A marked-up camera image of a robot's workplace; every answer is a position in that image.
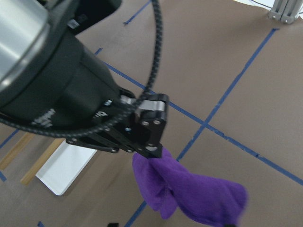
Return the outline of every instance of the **white tray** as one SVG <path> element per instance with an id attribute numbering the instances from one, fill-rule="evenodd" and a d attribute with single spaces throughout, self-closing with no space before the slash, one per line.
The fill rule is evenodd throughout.
<path id="1" fill-rule="evenodd" d="M 62 195 L 97 150 L 63 142 L 36 174 L 54 194 Z"/>

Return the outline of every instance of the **bolt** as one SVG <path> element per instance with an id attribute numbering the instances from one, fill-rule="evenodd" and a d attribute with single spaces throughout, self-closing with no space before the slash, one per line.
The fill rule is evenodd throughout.
<path id="1" fill-rule="evenodd" d="M 103 105 L 109 106 L 112 104 L 112 102 L 113 102 L 112 100 L 107 100 Z"/>
<path id="2" fill-rule="evenodd" d="M 161 124 L 161 122 L 160 122 L 160 121 L 157 121 L 157 120 L 153 121 L 153 123 L 154 123 L 154 124 Z"/>
<path id="3" fill-rule="evenodd" d="M 148 122 L 142 122 L 142 125 L 149 126 L 150 124 Z"/>

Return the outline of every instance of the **wooden dowel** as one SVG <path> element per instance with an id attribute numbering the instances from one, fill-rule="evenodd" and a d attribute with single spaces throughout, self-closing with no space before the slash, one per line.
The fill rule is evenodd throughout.
<path id="1" fill-rule="evenodd" d="M 0 169 L 4 170 L 14 160 L 14 158 L 24 149 L 35 135 L 26 132 L 22 138 L 15 144 L 15 146 L 6 154 L 0 161 Z"/>
<path id="2" fill-rule="evenodd" d="M 39 169 L 45 164 L 45 162 L 57 150 L 57 148 L 64 140 L 65 139 L 55 139 L 51 143 L 51 145 L 45 150 L 45 152 L 39 157 L 39 159 L 33 164 L 29 171 L 24 175 L 20 182 L 24 185 L 28 185 L 35 177 Z"/>

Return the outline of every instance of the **purple cloth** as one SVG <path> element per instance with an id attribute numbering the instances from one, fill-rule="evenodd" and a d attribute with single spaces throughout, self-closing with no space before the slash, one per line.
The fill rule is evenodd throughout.
<path id="1" fill-rule="evenodd" d="M 134 154 L 133 169 L 143 198 L 163 219 L 179 206 L 190 219 L 202 224 L 238 224 L 247 201 L 242 185 L 191 174 L 165 148 L 162 158 Z"/>

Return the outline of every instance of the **black cable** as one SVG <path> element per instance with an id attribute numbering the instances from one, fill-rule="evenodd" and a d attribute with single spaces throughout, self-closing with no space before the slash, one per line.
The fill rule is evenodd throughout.
<path id="1" fill-rule="evenodd" d="M 254 3 L 257 3 L 257 4 L 259 4 L 259 5 L 261 5 L 261 6 L 265 6 L 265 7 L 267 7 L 267 8 L 272 8 L 272 7 L 270 7 L 270 6 L 267 6 L 267 5 L 264 5 L 264 4 L 262 4 L 262 3 L 260 3 L 260 2 L 257 2 L 257 1 L 255 1 L 255 0 L 250 0 L 250 1 L 252 1 L 252 2 L 254 2 Z"/>
<path id="2" fill-rule="evenodd" d="M 124 118 L 128 117 L 140 106 L 140 104 L 146 99 L 148 94 L 151 92 L 152 86 L 155 82 L 159 70 L 161 46 L 162 46 L 162 16 L 161 16 L 161 10 L 158 0 L 151 0 L 151 3 L 154 11 L 155 24 L 156 24 L 156 41 L 154 47 L 152 68 L 145 90 L 141 93 L 139 98 L 132 106 L 126 108 L 124 112 L 114 116 L 112 119 L 108 120 L 104 124 L 96 125 L 88 129 L 67 131 L 67 130 L 53 130 L 53 129 L 38 128 L 35 126 L 18 123 L 17 121 L 10 119 L 3 114 L 0 114 L 0 123 L 6 124 L 13 128 L 20 129 L 22 131 L 27 131 L 30 133 L 43 135 L 43 136 L 49 136 L 54 138 L 77 138 L 77 137 L 88 136 L 96 132 L 104 131 L 105 129 L 114 126 L 118 122 L 122 121 Z"/>

